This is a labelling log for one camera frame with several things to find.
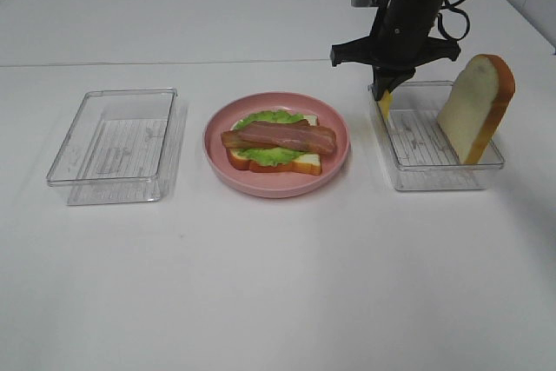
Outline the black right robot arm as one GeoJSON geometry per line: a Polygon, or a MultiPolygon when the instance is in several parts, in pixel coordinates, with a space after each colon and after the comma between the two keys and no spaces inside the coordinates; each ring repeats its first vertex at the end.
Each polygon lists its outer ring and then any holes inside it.
{"type": "Polygon", "coordinates": [[[331,63],[363,63],[373,69],[375,101],[414,76],[416,68],[460,54],[456,40],[430,37],[444,0],[378,0],[368,36],[331,47],[331,63]]]}

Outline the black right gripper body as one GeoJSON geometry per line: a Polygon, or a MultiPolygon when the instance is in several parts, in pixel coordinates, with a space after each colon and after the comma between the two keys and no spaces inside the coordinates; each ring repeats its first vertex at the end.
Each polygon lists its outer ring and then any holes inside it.
{"type": "Polygon", "coordinates": [[[455,61],[460,46],[454,40],[430,36],[433,25],[415,18],[397,24],[383,22],[367,36],[334,44],[330,50],[331,64],[362,63],[402,71],[444,58],[455,61]]]}

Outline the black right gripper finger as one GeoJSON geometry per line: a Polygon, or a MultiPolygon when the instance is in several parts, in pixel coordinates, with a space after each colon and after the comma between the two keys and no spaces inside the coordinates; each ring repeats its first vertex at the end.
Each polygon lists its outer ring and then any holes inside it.
{"type": "Polygon", "coordinates": [[[388,92],[393,93],[398,86],[413,78],[415,72],[415,69],[393,70],[388,82],[388,92]]]}
{"type": "Polygon", "coordinates": [[[389,91],[390,72],[382,67],[373,67],[372,94],[376,102],[379,102],[384,94],[389,91]]]}

